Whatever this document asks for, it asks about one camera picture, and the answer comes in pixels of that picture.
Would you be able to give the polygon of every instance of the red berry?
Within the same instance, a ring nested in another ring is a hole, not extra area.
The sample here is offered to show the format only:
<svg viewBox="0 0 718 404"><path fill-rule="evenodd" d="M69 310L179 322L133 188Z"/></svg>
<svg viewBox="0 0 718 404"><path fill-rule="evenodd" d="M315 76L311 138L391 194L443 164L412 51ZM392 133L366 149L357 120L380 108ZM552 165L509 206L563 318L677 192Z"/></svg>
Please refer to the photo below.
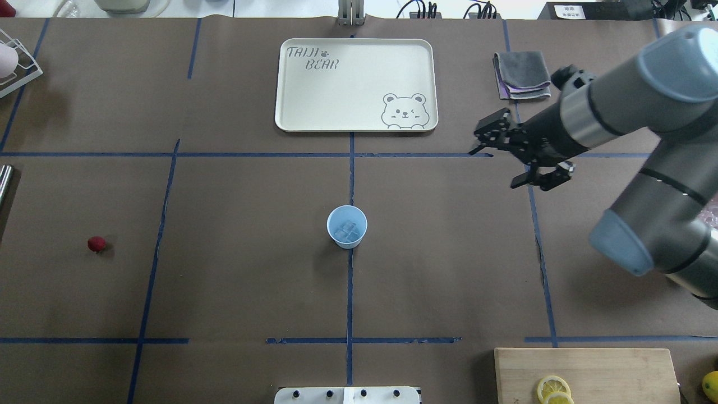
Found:
<svg viewBox="0 0 718 404"><path fill-rule="evenodd" d="M94 252L100 252L107 247L107 242L100 236L90 237L88 240L88 248Z"/></svg>

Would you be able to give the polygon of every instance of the bear illustration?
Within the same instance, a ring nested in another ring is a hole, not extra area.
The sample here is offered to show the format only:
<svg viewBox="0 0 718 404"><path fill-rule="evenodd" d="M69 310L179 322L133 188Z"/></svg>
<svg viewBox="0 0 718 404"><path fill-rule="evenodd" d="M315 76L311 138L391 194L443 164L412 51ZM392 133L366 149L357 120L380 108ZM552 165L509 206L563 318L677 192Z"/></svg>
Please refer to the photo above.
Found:
<svg viewBox="0 0 718 404"><path fill-rule="evenodd" d="M426 97L419 93L411 97L386 94L381 121L386 124L387 129L423 129L424 125L429 123L429 113L426 112L425 103Z"/></svg>

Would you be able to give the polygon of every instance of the dish rack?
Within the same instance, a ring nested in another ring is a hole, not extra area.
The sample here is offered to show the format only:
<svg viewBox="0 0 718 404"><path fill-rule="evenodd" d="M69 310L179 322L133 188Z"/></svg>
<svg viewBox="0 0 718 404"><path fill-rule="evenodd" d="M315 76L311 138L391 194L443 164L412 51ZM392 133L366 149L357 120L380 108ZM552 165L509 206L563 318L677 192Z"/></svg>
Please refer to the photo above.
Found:
<svg viewBox="0 0 718 404"><path fill-rule="evenodd" d="M0 78L0 98L2 98L25 84L28 84L35 78L40 77L40 75L42 75L42 69L37 64L35 58L32 57L32 54L27 51L27 48L19 40L10 38L2 29L0 29L0 34L0 42L18 52L15 71L5 78Z"/></svg>

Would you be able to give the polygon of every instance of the lemon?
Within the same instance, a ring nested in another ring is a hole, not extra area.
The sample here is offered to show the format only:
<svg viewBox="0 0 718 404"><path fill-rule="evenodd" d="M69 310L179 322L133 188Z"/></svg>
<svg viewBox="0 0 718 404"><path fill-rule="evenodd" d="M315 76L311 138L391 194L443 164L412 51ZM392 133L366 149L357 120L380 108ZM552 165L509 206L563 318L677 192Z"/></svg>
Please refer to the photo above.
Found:
<svg viewBox="0 0 718 404"><path fill-rule="evenodd" d="M565 392L557 391L547 395L541 404L574 404L574 399Z"/></svg>
<svg viewBox="0 0 718 404"><path fill-rule="evenodd" d="M718 371L703 377L703 392L714 403L718 403Z"/></svg>
<svg viewBox="0 0 718 404"><path fill-rule="evenodd" d="M536 395L538 396L538 401L540 403L543 403L544 400L553 392L563 392L566 393L569 398L571 397L571 389L569 388L569 384L566 383L566 380L563 380L556 375L546 376L538 382L538 387L536 387Z"/></svg>

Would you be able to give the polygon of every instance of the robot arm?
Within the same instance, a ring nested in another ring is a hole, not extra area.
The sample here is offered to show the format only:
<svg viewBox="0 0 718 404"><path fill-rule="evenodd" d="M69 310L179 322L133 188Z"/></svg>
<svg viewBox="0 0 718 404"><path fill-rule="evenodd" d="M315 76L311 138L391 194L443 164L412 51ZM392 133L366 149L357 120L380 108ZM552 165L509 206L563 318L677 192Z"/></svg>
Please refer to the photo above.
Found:
<svg viewBox="0 0 718 404"><path fill-rule="evenodd" d="M718 32L686 27L600 78L567 68L552 80L558 103L524 124L508 109L482 119L472 153L507 150L529 167L512 188L550 190L570 179L567 159L648 127L661 142L591 244L634 275L656 268L718 309L718 231L696 219L718 191Z"/></svg>

